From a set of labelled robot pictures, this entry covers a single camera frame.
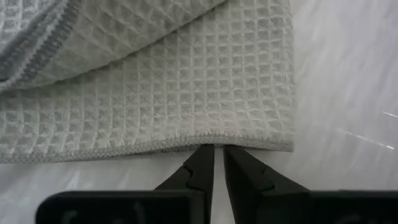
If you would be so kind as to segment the grey waffle microfiber towel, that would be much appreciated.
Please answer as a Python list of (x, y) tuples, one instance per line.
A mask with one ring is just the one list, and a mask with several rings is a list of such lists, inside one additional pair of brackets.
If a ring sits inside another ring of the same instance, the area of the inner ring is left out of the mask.
[(0, 163), (294, 147), (290, 0), (0, 0)]

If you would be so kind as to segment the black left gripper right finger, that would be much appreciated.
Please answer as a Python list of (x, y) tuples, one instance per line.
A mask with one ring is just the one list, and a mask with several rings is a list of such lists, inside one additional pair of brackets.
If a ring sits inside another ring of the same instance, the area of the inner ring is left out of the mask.
[(224, 147), (224, 171), (236, 224), (307, 224), (308, 189), (239, 146)]

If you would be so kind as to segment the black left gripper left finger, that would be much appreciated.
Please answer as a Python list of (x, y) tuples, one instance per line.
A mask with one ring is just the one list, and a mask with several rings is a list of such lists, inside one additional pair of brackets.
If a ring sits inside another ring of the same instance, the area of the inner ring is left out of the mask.
[(210, 224), (215, 170), (215, 146), (202, 144), (156, 190), (188, 195), (190, 224)]

